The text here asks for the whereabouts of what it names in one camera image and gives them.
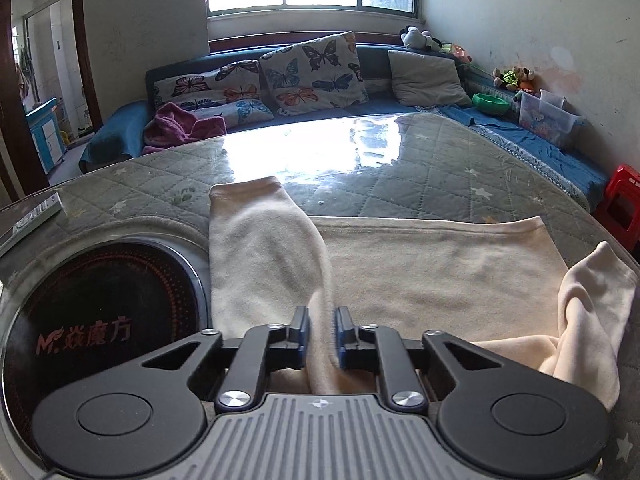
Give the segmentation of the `cream sweatshirt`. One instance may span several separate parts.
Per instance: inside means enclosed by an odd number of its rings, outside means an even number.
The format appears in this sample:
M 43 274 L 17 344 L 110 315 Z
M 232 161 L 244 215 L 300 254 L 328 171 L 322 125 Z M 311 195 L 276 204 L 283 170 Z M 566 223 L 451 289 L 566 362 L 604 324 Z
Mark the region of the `cream sweatshirt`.
M 638 275 L 600 243 L 567 264 L 544 222 L 309 217 L 266 177 L 209 193 L 212 317 L 234 338 L 285 323 L 305 306 L 302 370 L 281 370 L 273 392 L 356 393 L 365 372 L 337 363 L 334 311 L 406 338 L 439 328 L 578 385 L 612 408 L 617 356 Z

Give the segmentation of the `black round induction cooktop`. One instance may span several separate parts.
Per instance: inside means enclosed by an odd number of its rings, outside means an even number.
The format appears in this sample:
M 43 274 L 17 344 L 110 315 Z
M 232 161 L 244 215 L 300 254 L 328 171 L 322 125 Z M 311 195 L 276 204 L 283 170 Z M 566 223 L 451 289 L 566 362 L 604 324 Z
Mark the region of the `black round induction cooktop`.
M 209 326 L 206 248 L 175 234 L 82 240 L 2 295 L 1 475 L 42 474 L 32 414 L 52 391 Z

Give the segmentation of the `magenta cloth on sofa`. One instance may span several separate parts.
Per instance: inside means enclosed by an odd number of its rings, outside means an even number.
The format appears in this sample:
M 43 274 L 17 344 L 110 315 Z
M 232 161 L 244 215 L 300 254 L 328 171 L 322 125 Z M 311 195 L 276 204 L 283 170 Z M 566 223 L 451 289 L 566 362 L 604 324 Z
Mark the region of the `magenta cloth on sofa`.
M 156 153 L 226 134 L 224 118 L 197 118 L 175 103 L 166 103 L 143 129 L 142 154 Z

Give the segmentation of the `left butterfly pillow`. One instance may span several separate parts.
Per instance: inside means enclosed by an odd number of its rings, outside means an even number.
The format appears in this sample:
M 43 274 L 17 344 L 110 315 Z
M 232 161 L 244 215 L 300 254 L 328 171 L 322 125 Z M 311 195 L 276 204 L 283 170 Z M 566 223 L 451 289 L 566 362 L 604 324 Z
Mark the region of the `left butterfly pillow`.
M 198 119 L 223 117 L 228 130 L 274 118 L 262 102 L 256 60 L 233 62 L 206 73 L 165 78 L 155 81 L 152 90 L 156 110 L 174 103 Z

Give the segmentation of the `butterfly pillow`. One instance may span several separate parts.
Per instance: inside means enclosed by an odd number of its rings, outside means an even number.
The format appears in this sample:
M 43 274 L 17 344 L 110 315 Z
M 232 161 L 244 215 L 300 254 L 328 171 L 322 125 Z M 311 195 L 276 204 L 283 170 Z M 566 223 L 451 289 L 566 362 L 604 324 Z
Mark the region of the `butterfly pillow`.
M 369 101 L 353 32 L 273 50 L 259 58 L 259 65 L 271 99 L 283 116 Z
M 223 117 L 228 130 L 274 118 L 262 102 L 256 60 L 233 62 L 206 73 L 165 78 L 155 81 L 152 90 L 156 110 L 174 103 L 198 119 Z

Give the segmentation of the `blue corner sofa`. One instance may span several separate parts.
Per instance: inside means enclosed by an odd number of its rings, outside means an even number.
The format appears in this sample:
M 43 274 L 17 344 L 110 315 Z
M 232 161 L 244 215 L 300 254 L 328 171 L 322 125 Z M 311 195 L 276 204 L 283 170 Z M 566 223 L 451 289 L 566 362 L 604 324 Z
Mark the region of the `blue corner sofa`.
M 152 120 L 156 107 L 160 104 L 160 92 L 155 85 L 170 76 L 184 76 L 188 73 L 208 73 L 233 62 L 257 60 L 272 47 L 235 49 L 219 51 L 210 55 L 192 58 L 192 60 L 153 68 L 145 74 L 145 87 L 148 96 L 119 107 L 99 128 L 82 153 L 78 166 L 81 172 L 97 170 L 115 162 L 137 158 L 143 154 L 143 128 Z M 475 107 L 457 105 L 405 106 L 400 104 L 390 90 L 390 63 L 386 51 L 388 44 L 360 44 L 358 55 L 368 85 L 369 101 L 363 104 L 349 105 L 345 108 L 318 110 L 307 115 L 294 117 L 282 116 L 276 107 L 262 100 L 269 108 L 266 118 L 251 120 L 245 118 L 239 125 L 226 120 L 231 132 L 255 129 L 263 126 L 292 124 L 346 116 L 367 116 L 379 114 L 421 112 L 440 113 L 477 130 L 493 144 L 498 145 L 543 177 L 561 191 L 567 193 L 582 206 L 594 211 L 604 197 L 608 176 L 595 162 L 571 148 L 558 148 L 535 133 L 518 126 L 515 116 L 520 111 L 518 101 L 510 102 L 510 110 L 503 116 L 487 115 Z

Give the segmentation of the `green plastic bowl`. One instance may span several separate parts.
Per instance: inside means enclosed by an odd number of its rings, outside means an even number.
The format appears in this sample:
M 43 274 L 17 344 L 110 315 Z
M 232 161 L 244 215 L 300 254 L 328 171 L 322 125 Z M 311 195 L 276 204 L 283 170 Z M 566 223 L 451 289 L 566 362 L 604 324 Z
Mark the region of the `green plastic bowl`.
M 482 113 L 490 116 L 504 116 L 511 107 L 505 99 L 488 93 L 475 93 L 472 103 Z

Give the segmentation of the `beige plain cushion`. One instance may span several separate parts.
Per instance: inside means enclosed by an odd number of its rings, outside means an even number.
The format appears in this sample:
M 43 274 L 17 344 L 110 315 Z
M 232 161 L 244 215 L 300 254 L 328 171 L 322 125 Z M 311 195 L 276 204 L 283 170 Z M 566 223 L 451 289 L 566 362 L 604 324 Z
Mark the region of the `beige plain cushion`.
M 450 58 L 388 50 L 392 90 L 405 106 L 471 106 L 457 66 Z

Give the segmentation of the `right butterfly pillow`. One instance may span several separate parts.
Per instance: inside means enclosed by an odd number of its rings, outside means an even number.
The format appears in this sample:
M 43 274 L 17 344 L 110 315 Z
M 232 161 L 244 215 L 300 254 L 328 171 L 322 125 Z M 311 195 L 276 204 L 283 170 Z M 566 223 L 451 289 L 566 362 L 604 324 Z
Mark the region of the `right butterfly pillow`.
M 271 99 L 283 116 L 369 101 L 353 32 L 273 50 L 259 58 L 259 65 Z

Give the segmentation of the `red plastic stool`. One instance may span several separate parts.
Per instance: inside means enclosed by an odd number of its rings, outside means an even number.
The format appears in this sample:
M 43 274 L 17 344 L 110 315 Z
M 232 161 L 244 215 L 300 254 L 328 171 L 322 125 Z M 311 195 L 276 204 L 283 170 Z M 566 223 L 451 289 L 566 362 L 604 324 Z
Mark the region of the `red plastic stool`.
M 628 165 L 615 170 L 605 188 L 603 200 L 597 206 L 594 218 L 632 252 L 639 241 L 640 228 L 639 173 Z

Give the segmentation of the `clear plastic storage box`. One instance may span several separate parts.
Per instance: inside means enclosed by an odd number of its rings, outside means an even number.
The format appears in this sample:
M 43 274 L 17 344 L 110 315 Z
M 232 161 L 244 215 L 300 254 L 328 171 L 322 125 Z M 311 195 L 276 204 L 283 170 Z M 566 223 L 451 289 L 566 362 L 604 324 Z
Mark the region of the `clear plastic storage box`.
M 530 93 L 519 91 L 520 100 L 518 124 L 560 150 L 574 148 L 578 133 L 585 119 L 558 107 L 553 101 L 546 101 Z

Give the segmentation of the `brown green plush toy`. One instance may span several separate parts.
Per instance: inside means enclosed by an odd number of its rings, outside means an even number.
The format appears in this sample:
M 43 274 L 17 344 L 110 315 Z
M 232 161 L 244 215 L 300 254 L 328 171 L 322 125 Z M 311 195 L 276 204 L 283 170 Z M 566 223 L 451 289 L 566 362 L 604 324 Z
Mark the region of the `brown green plush toy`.
M 510 70 L 495 68 L 492 72 L 494 86 L 508 91 L 533 93 L 536 73 L 524 66 L 513 66 Z

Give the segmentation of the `black white plush toy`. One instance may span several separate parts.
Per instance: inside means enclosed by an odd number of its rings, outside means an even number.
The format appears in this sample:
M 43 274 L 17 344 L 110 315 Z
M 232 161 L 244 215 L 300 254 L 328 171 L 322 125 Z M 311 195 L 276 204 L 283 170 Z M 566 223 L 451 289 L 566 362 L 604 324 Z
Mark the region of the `black white plush toy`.
M 432 37 L 428 30 L 420 30 L 416 26 L 401 29 L 399 35 L 402 44 L 408 49 L 439 52 L 442 48 L 442 43 Z

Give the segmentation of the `blue white small cabinet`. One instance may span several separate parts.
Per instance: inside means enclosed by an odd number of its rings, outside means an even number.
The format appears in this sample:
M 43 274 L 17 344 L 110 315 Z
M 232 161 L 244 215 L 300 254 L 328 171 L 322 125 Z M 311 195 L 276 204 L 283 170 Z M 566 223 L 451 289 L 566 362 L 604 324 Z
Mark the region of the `blue white small cabinet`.
M 26 114 L 29 131 L 45 174 L 50 174 L 66 154 L 66 145 L 55 115 L 57 109 L 58 101 L 51 98 Z

